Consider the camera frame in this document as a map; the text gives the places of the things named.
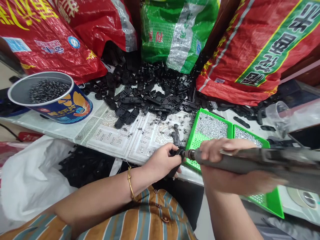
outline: gold bracelet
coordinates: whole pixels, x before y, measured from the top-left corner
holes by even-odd
[[[132,187],[131,187],[131,182],[130,182],[130,178],[131,178],[131,176],[130,176],[130,169],[131,169],[131,167],[128,167],[128,181],[129,181],[129,185],[130,185],[130,190],[131,190],[131,194],[132,194],[132,199],[136,202],[137,200],[136,200],[136,198],[134,197],[133,190],[132,190]]]

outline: silver can rim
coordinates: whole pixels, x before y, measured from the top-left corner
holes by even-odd
[[[24,104],[24,103],[19,103],[15,100],[12,99],[11,97],[11,92],[13,90],[13,88],[18,84],[20,83],[21,81],[27,79],[27,78],[30,78],[30,77],[33,77],[33,76],[36,76],[38,74],[43,74],[43,73],[60,73],[60,74],[63,74],[63,75],[66,75],[67,77],[70,78],[71,80],[71,87],[69,88],[69,90],[63,94],[61,97],[58,97],[56,99],[53,99],[51,101],[48,101],[48,102],[44,102],[44,103],[37,103],[37,104]],[[20,105],[20,106],[25,106],[25,107],[39,107],[39,106],[44,106],[44,105],[48,105],[48,104],[51,104],[51,103],[54,103],[54,102],[57,102],[59,101],[60,99],[64,98],[65,96],[67,96],[74,88],[74,81],[73,81],[73,78],[71,76],[69,76],[68,74],[65,74],[65,73],[62,73],[62,72],[56,72],[56,71],[51,71],[51,72],[40,72],[40,73],[34,73],[34,74],[31,74],[31,75],[28,75],[24,78],[21,78],[20,80],[18,80],[17,82],[15,82],[8,90],[8,98],[10,99],[11,102],[17,104],[17,105]]]

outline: green plastic tray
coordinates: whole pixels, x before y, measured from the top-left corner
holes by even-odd
[[[270,148],[270,143],[269,143],[267,140],[265,140],[265,139],[263,139],[263,138],[255,135],[255,134],[253,134],[252,132],[248,131],[247,129],[245,129],[245,128],[243,128],[243,127],[240,127],[240,126],[237,125],[237,124],[234,124],[234,125],[233,125],[233,138],[236,138],[236,128],[239,128],[240,130],[249,133],[249,134],[252,135],[256,140],[259,140],[259,141],[262,143],[262,148]]]
[[[236,128],[239,128],[240,130],[249,133],[255,139],[259,140],[262,143],[263,148],[270,148],[270,143],[267,140],[253,134],[247,129],[244,129],[243,127],[240,127],[236,124],[233,125],[233,137],[235,137]],[[271,193],[254,195],[254,196],[247,197],[247,199],[250,202],[258,205],[262,209],[284,219],[284,213],[282,209],[282,203],[281,203],[278,188],[275,188]]]
[[[191,129],[191,133],[189,136],[189,140],[186,146],[186,149],[197,149],[198,147],[200,147],[202,141],[205,140],[210,140],[208,137],[204,136],[201,133],[195,133],[196,130],[196,126],[198,123],[198,119],[199,119],[199,115],[200,113],[205,113],[208,114],[216,119],[219,119],[220,121],[226,123],[228,125],[228,129],[227,129],[227,137],[228,138],[234,138],[235,136],[235,127],[241,129],[242,131],[245,131],[249,134],[251,134],[254,138],[256,138],[257,140],[259,140],[262,143],[262,147],[263,148],[270,148],[270,144],[267,140],[258,137],[257,135],[251,133],[250,131],[238,126],[238,125],[234,125],[233,123],[218,117],[217,115],[214,115],[204,109],[200,109],[197,112],[197,115],[194,119],[194,123]],[[195,170],[201,172],[200,170],[200,165],[196,162],[196,161],[192,161],[190,159],[187,158],[187,161],[185,162],[186,165],[194,168]],[[251,197],[247,198],[250,202],[258,205],[259,207],[261,207],[262,209],[284,219],[284,213],[283,213],[283,209],[282,209],[282,204],[281,204],[281,200],[280,200],[280,195],[279,195],[279,191],[278,188],[276,188],[275,190],[273,190],[273,192],[271,193],[267,193],[267,194],[259,194],[259,195],[254,195]]]
[[[214,118],[226,123],[228,125],[227,138],[230,138],[230,139],[233,138],[233,123],[231,123],[221,117],[218,117],[217,115],[212,114],[211,112],[208,112],[208,111],[200,108],[200,110],[197,112],[196,117],[194,119],[186,149],[197,149],[198,147],[200,147],[202,141],[211,140],[201,133],[195,133],[200,113],[207,114],[211,117],[214,117]],[[201,172],[200,165],[196,161],[192,161],[189,158],[187,158],[187,161],[185,162],[185,164],[194,168],[195,170]]]

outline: hand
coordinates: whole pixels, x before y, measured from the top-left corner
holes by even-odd
[[[220,149],[235,151],[255,147],[257,146],[247,139],[221,138],[219,140],[203,141],[200,150],[202,152],[202,159],[219,162],[221,161]],[[277,185],[287,183],[286,180],[264,171],[253,171],[248,174],[239,175],[203,165],[201,165],[201,171],[205,187],[219,192],[244,196],[272,192]]]
[[[153,172],[156,181],[164,178],[174,167],[181,164],[180,155],[171,157],[169,153],[171,149],[177,151],[179,148],[173,143],[167,143],[155,151],[144,165],[145,168],[148,168],[149,171]]]

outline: table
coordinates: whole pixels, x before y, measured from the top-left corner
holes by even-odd
[[[116,94],[122,89],[123,87],[118,88]],[[110,110],[104,101],[96,100],[93,93],[90,93],[88,97],[93,103],[93,110],[86,119],[78,123],[60,124],[51,119],[40,117],[39,113],[33,110],[18,116],[1,119],[138,165],[145,164],[160,146],[167,142],[173,142],[171,132],[175,123],[181,129],[179,131],[180,139],[185,140],[183,142],[184,145],[187,143],[193,124],[190,114],[179,112],[178,114],[169,115],[165,122],[157,125],[153,121],[156,119],[154,113],[149,112],[146,116],[140,113],[132,125],[125,125],[122,129],[115,129],[113,126],[117,121],[117,117],[114,111]],[[238,124],[233,119],[234,116],[238,115],[233,111],[213,111],[223,116],[226,120]],[[278,136],[277,132],[263,131],[256,121],[241,119],[250,124],[251,128],[249,130],[252,133],[262,138],[267,139],[269,136]],[[263,124],[273,126],[266,118],[263,119]],[[178,178],[203,186],[202,176],[198,172],[184,165],[181,166],[181,171],[182,173],[178,174]]]

